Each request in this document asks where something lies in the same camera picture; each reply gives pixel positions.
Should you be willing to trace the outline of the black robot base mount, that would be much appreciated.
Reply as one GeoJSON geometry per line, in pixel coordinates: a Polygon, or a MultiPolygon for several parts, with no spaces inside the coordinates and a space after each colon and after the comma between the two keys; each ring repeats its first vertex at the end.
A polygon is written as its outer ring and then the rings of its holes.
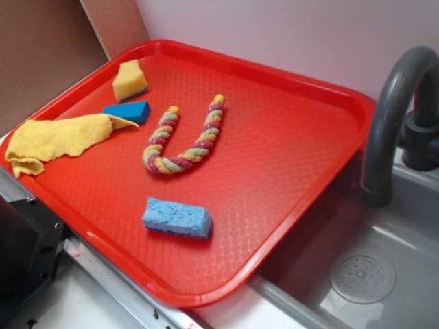
{"type": "Polygon", "coordinates": [[[39,200],[1,198],[1,327],[55,279],[67,227],[39,200]]]}

